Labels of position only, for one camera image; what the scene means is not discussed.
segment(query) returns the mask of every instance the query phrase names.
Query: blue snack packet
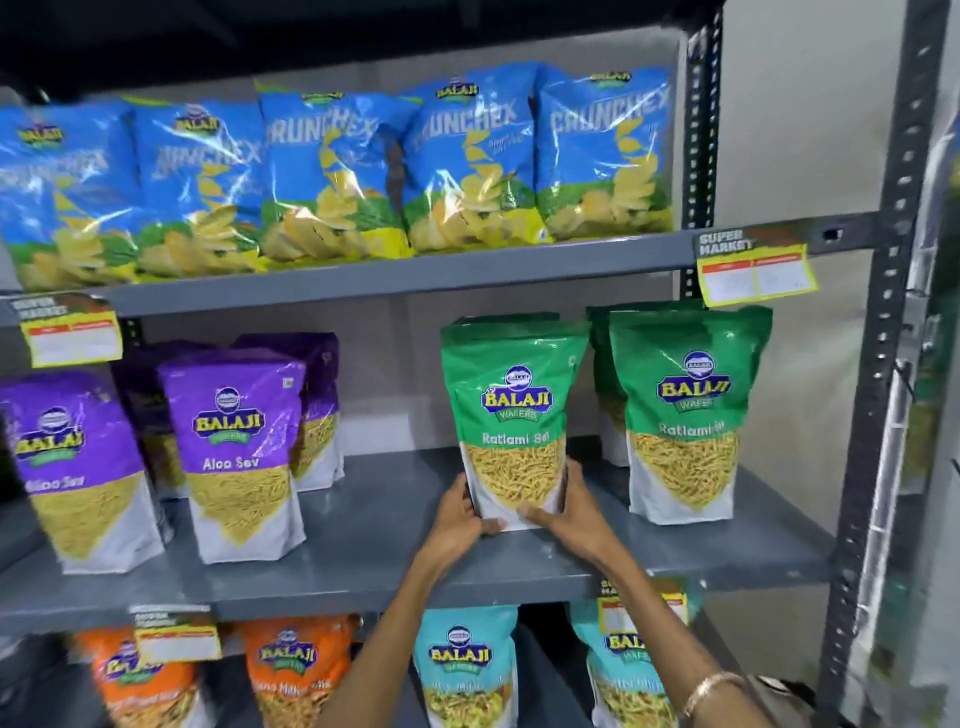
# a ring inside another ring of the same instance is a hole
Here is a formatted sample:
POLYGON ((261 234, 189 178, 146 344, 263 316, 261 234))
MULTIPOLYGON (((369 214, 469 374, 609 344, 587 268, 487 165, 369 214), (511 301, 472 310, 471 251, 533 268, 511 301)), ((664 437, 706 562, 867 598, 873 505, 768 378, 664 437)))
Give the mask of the blue snack packet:
POLYGON ((673 229, 662 68, 541 79, 537 204, 558 240, 673 229))
POLYGON ((426 84, 403 143, 403 216, 419 253, 553 242, 534 195, 539 67, 510 63, 426 84))
POLYGON ((273 267, 410 255, 387 191, 388 144, 416 104, 378 93, 264 93, 273 267))
POLYGON ((0 109, 0 233, 26 290, 137 281, 130 116, 122 102, 0 109))
POLYGON ((141 235, 141 269, 174 279, 265 270, 260 106, 136 103, 143 191, 155 216, 141 235))

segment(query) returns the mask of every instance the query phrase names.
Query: bracelet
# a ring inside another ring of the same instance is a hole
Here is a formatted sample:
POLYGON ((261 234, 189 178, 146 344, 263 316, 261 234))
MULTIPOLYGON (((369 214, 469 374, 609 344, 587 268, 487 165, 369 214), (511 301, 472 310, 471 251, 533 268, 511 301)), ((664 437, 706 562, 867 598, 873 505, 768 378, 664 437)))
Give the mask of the bracelet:
POLYGON ((690 697, 686 700, 684 712, 681 714, 681 725, 689 726, 691 724, 690 721, 693 720, 693 715, 697 712, 697 708, 700 706, 700 703, 702 703, 704 698, 713 692, 714 688, 723 683, 735 683, 743 690, 747 690, 747 681, 735 672, 717 672, 715 675, 711 675, 700 685, 698 685, 697 689, 693 691, 690 697))

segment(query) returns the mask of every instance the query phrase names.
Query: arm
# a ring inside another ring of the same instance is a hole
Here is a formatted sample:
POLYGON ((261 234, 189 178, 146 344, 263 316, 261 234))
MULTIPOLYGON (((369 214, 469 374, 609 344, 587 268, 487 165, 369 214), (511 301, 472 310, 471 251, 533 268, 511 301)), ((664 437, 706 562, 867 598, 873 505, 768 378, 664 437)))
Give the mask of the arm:
POLYGON ((393 602, 314 728, 391 725, 430 591, 482 534, 501 530, 502 522, 477 517, 469 499, 467 477, 457 477, 441 498, 430 535, 414 557, 393 602))
MULTIPOLYGON (((587 489, 580 463, 567 463, 564 512, 552 516, 523 505, 520 513, 549 529, 570 551, 609 577, 646 644, 667 697, 679 713, 697 687, 722 670, 613 534, 587 489)), ((716 686, 700 701, 693 724, 696 728, 773 728, 750 697, 731 683, 716 686)))

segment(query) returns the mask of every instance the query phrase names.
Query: shelf rack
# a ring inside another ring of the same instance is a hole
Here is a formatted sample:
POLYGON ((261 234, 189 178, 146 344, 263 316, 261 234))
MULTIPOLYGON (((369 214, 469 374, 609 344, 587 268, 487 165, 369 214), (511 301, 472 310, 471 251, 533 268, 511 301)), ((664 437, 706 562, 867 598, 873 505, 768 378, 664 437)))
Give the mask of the shelf rack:
MULTIPOLYGON (((268 5, 263 3, 260 10, 266 12, 268 5)), ((544 6, 540 14, 523 21, 512 13, 498 12, 493 23, 485 23, 485 19, 495 3, 459 0, 442 12, 406 13, 411 23, 420 24, 419 35, 405 35, 391 27, 399 15, 383 14, 376 21, 383 25, 383 33, 375 31, 375 24, 354 16, 352 25, 343 21, 338 26, 324 26, 324 36, 331 38, 329 44, 316 43, 310 31, 313 26, 308 23, 266 27, 262 18, 234 21, 203 12, 201 3, 180 6, 193 8, 183 11, 192 23, 189 32, 168 29, 164 35, 160 29, 153 39, 125 40, 127 45, 103 43, 92 50, 64 42, 57 46, 63 50, 56 54, 29 39, 5 44, 3 53, 11 61, 5 67, 11 71, 4 81, 28 99, 41 98, 45 89, 53 98, 71 100, 91 90, 333 63, 354 51, 350 56, 353 59, 390 57, 398 52, 397 36, 404 36, 408 42, 412 38, 418 50, 436 50, 444 45, 475 47, 534 35, 562 36, 661 22, 681 28, 688 38, 683 229, 640 238, 365 263, 264 277, 97 289, 95 293, 108 299, 124 318, 129 345, 138 340, 137 319, 142 316, 539 280, 680 271, 681 295, 699 296, 693 246, 696 236, 713 226, 721 108, 720 2, 660 0, 638 4, 628 11, 619 3, 591 3, 592 20, 584 26, 580 24, 583 16, 572 11, 572 0, 564 0, 560 6, 544 6), (427 16, 429 22, 422 22, 427 16), (538 28, 537 18, 543 20, 542 32, 531 30, 538 28), (451 30, 435 34, 433 29, 437 27, 451 30), (329 32, 336 28, 341 32, 329 32), (293 42, 289 33, 297 31, 306 33, 308 40, 293 42), (376 43, 354 49, 352 42, 361 33, 376 38, 376 43), (220 44, 221 53, 200 54, 199 59, 187 54, 184 58, 189 57, 189 63, 155 61, 168 59, 166 51, 176 47, 172 44, 175 41, 189 41, 180 47, 198 47, 197 42, 212 38, 220 44), (162 50, 150 52, 151 43, 159 43, 157 47, 162 46, 162 50), (135 54, 123 53, 123 49, 133 47, 135 54), (298 47, 314 50, 296 55, 298 47), (116 58, 135 61, 117 63, 116 58)), ((885 539, 899 486, 906 404, 924 330, 929 281, 921 271, 923 251, 915 251, 913 243, 949 7, 948 0, 907 0, 879 211, 775 225, 808 242, 814 254, 874 250, 836 541, 746 472, 741 473, 732 522, 691 526, 683 535, 674 535, 669 529, 649 526, 626 513, 617 497, 622 482, 618 482, 616 473, 593 462, 587 467, 590 485, 615 530, 632 550, 643 554, 653 572, 693 576, 705 580, 712 589, 830 584, 817 690, 821 726, 837 725, 845 710, 849 717, 858 718, 850 715, 850 705, 845 704, 851 684, 863 679, 860 667, 851 662, 852 648, 856 640, 872 638, 876 623, 878 590, 887 556, 885 539), (837 229, 843 234, 825 234, 837 229), (849 676, 851 667, 854 674, 849 676)), ((44 9, 49 14, 51 8, 46 1, 36 5, 41 14, 44 9)), ((8 303, 0 302, 0 326, 16 323, 8 303)), ((349 475, 343 488, 338 487, 328 500, 318 496, 304 499, 311 531, 307 544, 272 565, 203 567, 177 509, 174 516, 180 516, 180 534, 167 554, 125 576, 62 577, 49 548, 41 546, 0 573, 0 625, 4 631, 42 632, 128 623, 127 613, 135 601, 154 598, 163 603, 200 599, 213 604, 221 619, 264 617, 280 611, 291 614, 382 608, 427 528, 427 517, 441 486, 457 469, 456 460, 450 450, 354 458, 348 463, 349 475), (364 498, 378 484, 382 486, 387 475, 393 482, 398 476, 404 479, 409 492, 400 498, 381 488, 376 498, 364 498), (363 535, 367 541, 357 540, 360 534, 355 525, 336 518, 341 509, 347 508, 363 514, 375 526, 363 535), (365 546, 344 548, 344 544, 365 546), (339 546, 339 552, 331 546, 339 546)), ((438 590, 434 605, 590 596, 597 580, 597 574, 553 550, 540 534, 508 534, 503 541, 482 544, 471 554, 438 590)))

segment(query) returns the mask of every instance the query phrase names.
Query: metal shelf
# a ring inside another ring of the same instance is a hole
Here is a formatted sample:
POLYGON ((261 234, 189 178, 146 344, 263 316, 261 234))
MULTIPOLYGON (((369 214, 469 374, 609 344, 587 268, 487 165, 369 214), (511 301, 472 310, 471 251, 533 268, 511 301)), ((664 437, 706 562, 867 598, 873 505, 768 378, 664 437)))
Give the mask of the metal shelf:
MULTIPOLYGON (((591 439, 571 449, 588 449, 591 439)), ((63 576, 49 547, 0 574, 0 623, 10 634, 128 623, 132 604, 200 603, 220 620, 382 611, 426 536, 437 500, 462 469, 457 449, 348 459, 330 491, 300 498, 307 541, 275 563, 205 567, 185 503, 167 553, 122 576, 63 576)), ((684 575, 712 591, 829 581, 832 539, 759 479, 740 472, 736 518, 653 526, 630 514, 628 473, 585 464, 613 530, 648 569, 684 575)), ((481 541, 434 590, 432 608, 592 598, 600 575, 540 531, 481 541)))
MULTIPOLYGON (((876 215, 844 215, 752 226, 750 232, 801 235, 812 255, 870 248, 876 215)), ((304 268, 265 276, 172 280, 90 288, 121 318, 191 311, 305 303, 363 296, 602 278, 692 268, 695 238, 711 230, 669 232, 580 243, 507 248, 482 253, 425 255, 406 260, 304 268)), ((17 326, 0 304, 0 326, 17 326)))

